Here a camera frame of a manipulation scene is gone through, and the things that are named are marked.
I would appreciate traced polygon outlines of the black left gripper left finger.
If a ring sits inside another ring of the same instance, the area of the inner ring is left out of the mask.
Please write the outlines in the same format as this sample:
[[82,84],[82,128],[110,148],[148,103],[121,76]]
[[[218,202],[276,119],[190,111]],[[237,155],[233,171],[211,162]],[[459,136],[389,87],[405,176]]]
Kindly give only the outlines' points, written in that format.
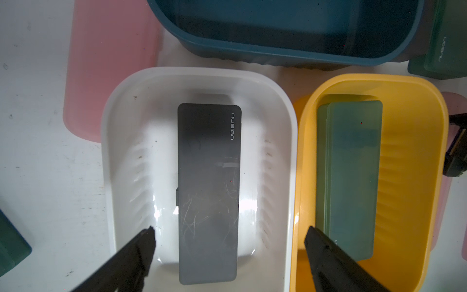
[[75,292],[141,292],[156,249],[154,228],[142,230]]

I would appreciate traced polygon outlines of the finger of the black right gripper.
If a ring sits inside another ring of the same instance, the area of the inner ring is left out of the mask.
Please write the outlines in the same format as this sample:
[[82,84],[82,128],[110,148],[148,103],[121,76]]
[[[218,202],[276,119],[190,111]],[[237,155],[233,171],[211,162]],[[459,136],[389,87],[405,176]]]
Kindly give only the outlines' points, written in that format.
[[445,154],[443,174],[458,177],[467,170],[467,113],[450,115],[449,122],[459,129]]

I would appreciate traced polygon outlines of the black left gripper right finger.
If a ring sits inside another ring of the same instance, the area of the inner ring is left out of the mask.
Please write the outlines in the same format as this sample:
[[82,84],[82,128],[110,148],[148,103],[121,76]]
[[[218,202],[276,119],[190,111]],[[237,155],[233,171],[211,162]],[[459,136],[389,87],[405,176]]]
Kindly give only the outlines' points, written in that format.
[[322,231],[311,226],[305,249],[317,292],[388,292]]

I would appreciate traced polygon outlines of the black pencil case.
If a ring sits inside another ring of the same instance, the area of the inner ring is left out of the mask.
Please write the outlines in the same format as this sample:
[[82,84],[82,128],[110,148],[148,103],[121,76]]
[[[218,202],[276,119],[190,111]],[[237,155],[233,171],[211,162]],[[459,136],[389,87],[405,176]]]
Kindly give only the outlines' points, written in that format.
[[242,110],[178,107],[179,277],[183,285],[237,277]]

